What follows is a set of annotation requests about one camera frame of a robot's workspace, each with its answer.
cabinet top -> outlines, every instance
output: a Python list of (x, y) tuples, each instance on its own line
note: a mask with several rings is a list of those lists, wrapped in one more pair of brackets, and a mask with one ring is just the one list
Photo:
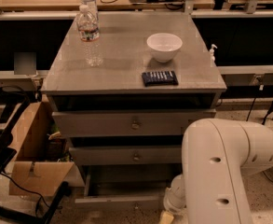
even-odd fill
[[(190, 16), (182, 12), (101, 12), (100, 47), (103, 63), (85, 64), (83, 42), (73, 22), (45, 79), (42, 92), (120, 94), (164, 92), (222, 92), (225, 83)], [(155, 61), (148, 36), (171, 33), (183, 40), (168, 63)], [(145, 87), (142, 72), (174, 70), (178, 86)]]

concrete floor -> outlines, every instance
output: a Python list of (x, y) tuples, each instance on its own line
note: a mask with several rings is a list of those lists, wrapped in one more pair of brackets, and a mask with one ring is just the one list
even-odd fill
[[(216, 118), (246, 120), (251, 100), (223, 101), (217, 107)], [(270, 106), (269, 100), (258, 100), (253, 107), (249, 121), (261, 123)], [(266, 120), (266, 126), (273, 130), (272, 114)], [(13, 163), (7, 167), (11, 170)], [(273, 168), (266, 171), (266, 175), (273, 180)], [(251, 206), (254, 224), (273, 224), (273, 183), (263, 173), (244, 177), (244, 184)], [(75, 188), (70, 197), (63, 198), (62, 209), (53, 217), (52, 224), (157, 224), (161, 210), (130, 211), (86, 211), (76, 208), (75, 196), (82, 193), (82, 189)], [(8, 180), (0, 176), (0, 204), (34, 215), (36, 198), (8, 196)], [(13, 223), (0, 219), (1, 223)], [(180, 217), (173, 220), (173, 224), (185, 224), (186, 210)]]

drawer handle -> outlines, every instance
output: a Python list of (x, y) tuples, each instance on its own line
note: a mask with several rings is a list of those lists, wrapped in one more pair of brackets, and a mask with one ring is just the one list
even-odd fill
[(137, 153), (135, 153), (134, 156), (133, 156), (133, 160), (134, 160), (134, 161), (139, 161), (140, 158), (141, 158), (141, 157), (140, 157), (139, 154), (137, 154)]
[(133, 130), (138, 130), (140, 128), (140, 125), (141, 125), (141, 123), (135, 120), (135, 121), (132, 122), (131, 128)]

